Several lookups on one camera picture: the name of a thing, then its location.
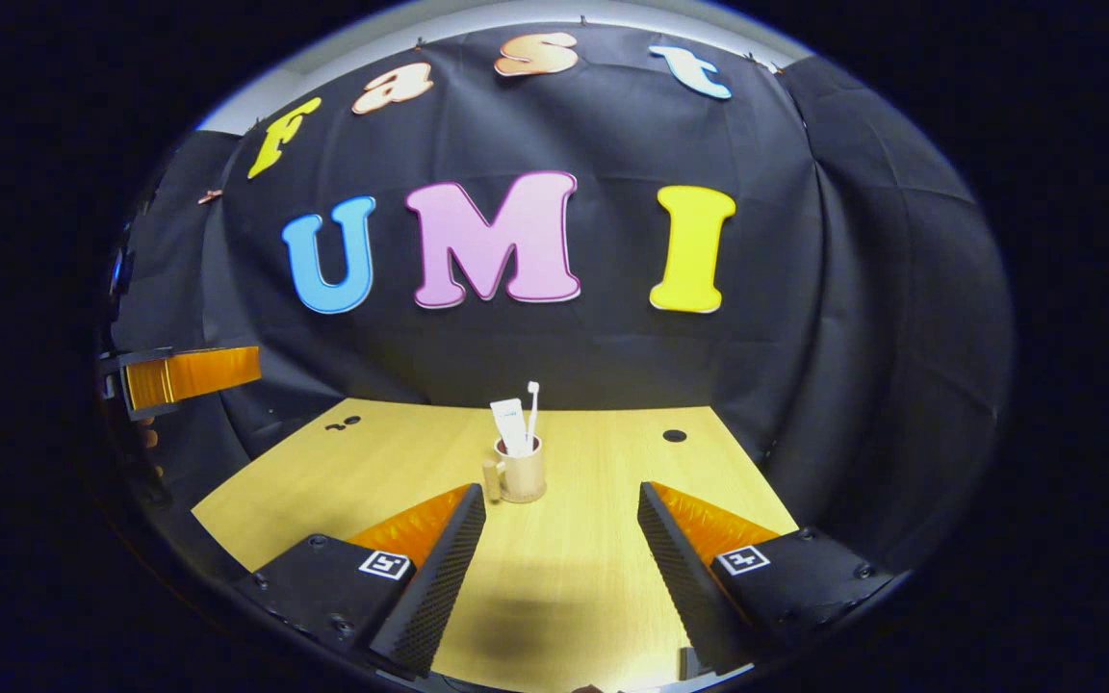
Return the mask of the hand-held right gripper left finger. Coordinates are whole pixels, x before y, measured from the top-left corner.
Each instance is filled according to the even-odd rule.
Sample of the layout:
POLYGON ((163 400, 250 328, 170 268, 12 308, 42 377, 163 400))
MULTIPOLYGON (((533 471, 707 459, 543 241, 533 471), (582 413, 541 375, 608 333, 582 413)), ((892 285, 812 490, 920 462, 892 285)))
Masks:
POLYGON ((305 536, 234 591, 321 653, 416 680, 430 674, 487 521, 462 485, 350 539, 305 536))

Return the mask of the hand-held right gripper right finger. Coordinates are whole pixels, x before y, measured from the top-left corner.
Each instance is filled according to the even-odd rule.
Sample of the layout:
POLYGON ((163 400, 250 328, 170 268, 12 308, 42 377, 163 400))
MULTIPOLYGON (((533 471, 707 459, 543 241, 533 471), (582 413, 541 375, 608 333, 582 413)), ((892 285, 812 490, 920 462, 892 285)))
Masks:
POLYGON ((655 481, 637 521, 696 658, 714 674, 782 667, 826 645, 898 575, 818 527, 785 534, 655 481))

